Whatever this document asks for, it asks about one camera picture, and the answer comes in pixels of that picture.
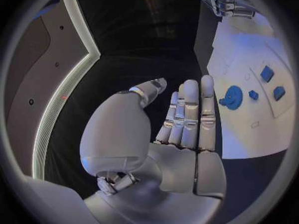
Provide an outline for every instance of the light strip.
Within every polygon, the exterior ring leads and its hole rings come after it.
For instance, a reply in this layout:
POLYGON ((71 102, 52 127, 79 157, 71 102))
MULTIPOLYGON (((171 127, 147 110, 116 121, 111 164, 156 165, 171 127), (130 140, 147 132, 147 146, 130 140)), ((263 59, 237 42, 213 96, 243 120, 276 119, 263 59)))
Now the light strip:
POLYGON ((44 179, 44 166, 50 136, 56 120, 66 102, 66 100, 61 97, 69 97, 80 80, 100 58, 100 52, 85 23, 77 1, 63 1, 74 27, 88 51, 88 54, 61 82, 50 99, 39 123, 33 147, 32 176, 33 178, 42 180, 44 179))

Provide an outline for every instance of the robotic hand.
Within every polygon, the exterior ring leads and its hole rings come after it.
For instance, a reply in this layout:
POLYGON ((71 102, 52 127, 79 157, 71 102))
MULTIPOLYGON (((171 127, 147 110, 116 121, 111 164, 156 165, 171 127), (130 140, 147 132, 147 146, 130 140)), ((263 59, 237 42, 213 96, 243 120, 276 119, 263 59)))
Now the robotic hand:
POLYGON ((117 213, 137 223, 145 217, 154 223, 181 223, 186 214, 190 223, 208 221, 225 197, 225 172, 214 152, 212 77, 201 79, 200 124, 198 83, 187 80, 172 94, 165 122, 156 141, 150 143, 150 120, 143 108, 166 85, 161 78, 114 94, 86 125, 80 144, 81 162, 97 177, 100 188, 86 203, 101 222, 121 223, 122 219, 112 218, 117 213), (175 213, 177 208, 184 214, 175 213))

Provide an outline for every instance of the white led strip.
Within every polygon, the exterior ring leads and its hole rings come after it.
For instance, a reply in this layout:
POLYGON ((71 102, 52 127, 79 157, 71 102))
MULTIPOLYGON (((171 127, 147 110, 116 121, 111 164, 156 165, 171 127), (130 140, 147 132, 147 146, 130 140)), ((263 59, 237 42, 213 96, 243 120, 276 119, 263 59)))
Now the white led strip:
POLYGON ((74 27, 88 51, 88 55, 86 55, 61 82, 48 103, 39 123, 33 148, 32 176, 33 178, 42 180, 44 179, 44 166, 49 139, 58 115, 66 102, 66 100, 61 99, 61 97, 68 97, 84 75, 100 58, 100 52, 85 23, 77 1, 63 1, 74 27))

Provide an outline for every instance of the blue object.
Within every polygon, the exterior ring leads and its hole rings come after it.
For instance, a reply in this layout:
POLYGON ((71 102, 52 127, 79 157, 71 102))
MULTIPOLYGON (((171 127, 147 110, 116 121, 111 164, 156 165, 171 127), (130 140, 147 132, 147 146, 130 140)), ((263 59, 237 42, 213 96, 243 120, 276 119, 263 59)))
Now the blue object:
POLYGON ((286 93, 285 89, 282 86, 277 86, 274 90, 273 90, 273 94, 274 94, 274 99, 276 101, 278 101, 282 96, 284 96, 284 94, 286 93))
POLYGON ((230 110, 236 110, 240 107, 243 101, 243 93, 240 87, 238 86, 231 86, 228 88, 225 98, 219 100, 219 104, 226 106, 230 110))
POLYGON ((259 94, 255 91, 249 91, 249 97, 256 101, 259 98, 259 94))
POLYGON ((261 72, 261 77, 264 81, 269 82, 274 75, 274 71, 269 67, 265 66, 263 71, 261 72))

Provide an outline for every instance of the blue gear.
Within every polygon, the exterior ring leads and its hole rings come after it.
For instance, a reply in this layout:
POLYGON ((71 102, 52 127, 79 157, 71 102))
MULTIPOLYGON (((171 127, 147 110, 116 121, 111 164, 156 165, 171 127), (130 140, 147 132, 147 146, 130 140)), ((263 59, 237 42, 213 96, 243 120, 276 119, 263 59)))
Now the blue gear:
POLYGON ((223 106, 226 106, 230 110, 236 110, 243 101, 242 90, 238 86, 231 86, 226 94, 224 99, 220 99, 219 103, 223 106))

